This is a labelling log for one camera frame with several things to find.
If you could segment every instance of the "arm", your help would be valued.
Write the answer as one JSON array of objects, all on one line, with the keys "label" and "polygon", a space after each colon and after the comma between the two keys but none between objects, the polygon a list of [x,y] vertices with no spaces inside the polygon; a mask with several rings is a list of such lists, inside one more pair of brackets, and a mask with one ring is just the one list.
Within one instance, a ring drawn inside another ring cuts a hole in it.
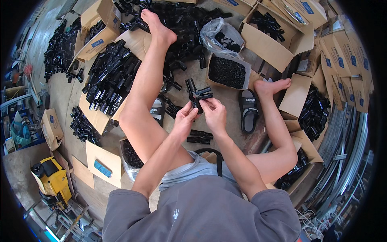
[{"label": "arm", "polygon": [[149,199],[171,167],[173,157],[187,138],[193,121],[198,117],[197,112],[198,108],[192,108],[191,102],[188,102],[176,114],[171,133],[139,171],[132,187],[133,191],[137,191]]},{"label": "arm", "polygon": [[221,150],[224,161],[249,201],[267,189],[256,166],[242,153],[226,132],[226,108],[215,98],[200,100],[205,120]]}]

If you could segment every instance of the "light gray shorts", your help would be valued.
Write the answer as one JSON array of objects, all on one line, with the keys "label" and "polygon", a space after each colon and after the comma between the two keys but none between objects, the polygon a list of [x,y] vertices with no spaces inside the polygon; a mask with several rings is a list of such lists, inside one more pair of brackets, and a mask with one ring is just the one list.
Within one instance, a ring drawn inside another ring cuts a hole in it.
[{"label": "light gray shorts", "polygon": [[[159,186],[160,192],[174,184],[191,180],[200,175],[217,176],[216,164],[209,163],[206,159],[193,151],[188,151],[188,153],[195,161],[168,171],[161,180],[162,184]],[[222,175],[224,179],[236,185],[235,178],[224,161],[222,162]]]}]

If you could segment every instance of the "bare foot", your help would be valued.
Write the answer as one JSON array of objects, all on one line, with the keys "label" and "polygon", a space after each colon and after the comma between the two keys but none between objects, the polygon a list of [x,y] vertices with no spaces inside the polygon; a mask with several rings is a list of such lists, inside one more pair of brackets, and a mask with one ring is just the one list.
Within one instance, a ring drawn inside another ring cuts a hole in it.
[{"label": "bare foot", "polygon": [[144,9],[141,12],[141,18],[148,24],[152,38],[160,38],[161,41],[168,45],[171,45],[176,41],[177,35],[172,30],[162,25],[157,14],[148,9]]},{"label": "bare foot", "polygon": [[257,92],[258,96],[273,96],[283,89],[290,87],[290,78],[278,80],[276,82],[265,82],[257,80],[254,83],[254,89]]}]

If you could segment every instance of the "leg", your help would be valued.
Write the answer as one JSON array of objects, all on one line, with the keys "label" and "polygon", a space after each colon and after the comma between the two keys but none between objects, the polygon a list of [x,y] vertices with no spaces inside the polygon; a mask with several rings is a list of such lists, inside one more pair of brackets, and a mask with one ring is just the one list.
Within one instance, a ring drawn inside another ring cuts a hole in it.
[{"label": "leg", "polygon": [[[176,41],[177,36],[161,24],[155,13],[143,10],[141,16],[149,25],[152,42],[137,71],[119,122],[134,150],[146,163],[168,136],[168,133],[153,119],[149,110],[163,84],[163,68],[167,49]],[[181,146],[169,170],[193,161]]]},{"label": "leg", "polygon": [[267,134],[276,150],[265,154],[251,154],[247,158],[258,168],[265,184],[285,175],[298,160],[289,131],[273,100],[273,94],[290,87],[290,81],[290,78],[287,78],[273,83],[254,83],[264,113]]}]

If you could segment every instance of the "black slide sandal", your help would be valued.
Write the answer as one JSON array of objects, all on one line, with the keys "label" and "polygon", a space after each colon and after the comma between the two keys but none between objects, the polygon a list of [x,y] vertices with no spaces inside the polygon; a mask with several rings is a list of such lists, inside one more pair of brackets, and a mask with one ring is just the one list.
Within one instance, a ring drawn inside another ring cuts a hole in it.
[{"label": "black slide sandal", "polygon": [[160,98],[156,98],[154,101],[150,113],[152,117],[159,122],[160,126],[163,126],[164,114],[165,114],[165,105]]},{"label": "black slide sandal", "polygon": [[239,92],[239,108],[241,110],[241,129],[246,134],[255,130],[259,112],[257,109],[257,97],[250,89]]}]

